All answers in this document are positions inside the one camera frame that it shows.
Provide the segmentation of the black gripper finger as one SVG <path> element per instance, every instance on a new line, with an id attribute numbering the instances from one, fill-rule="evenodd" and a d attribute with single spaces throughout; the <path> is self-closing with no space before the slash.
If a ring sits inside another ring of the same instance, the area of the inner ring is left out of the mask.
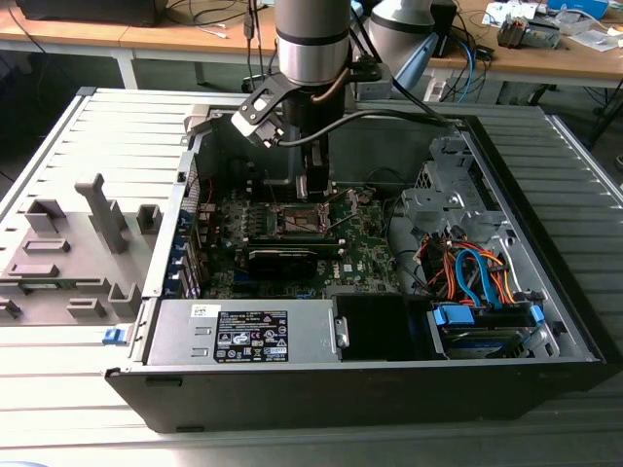
<path id="1" fill-rule="evenodd" d="M 330 158 L 328 142 L 312 142 L 303 146 L 305 188 L 307 199 L 322 200 L 330 192 Z"/>

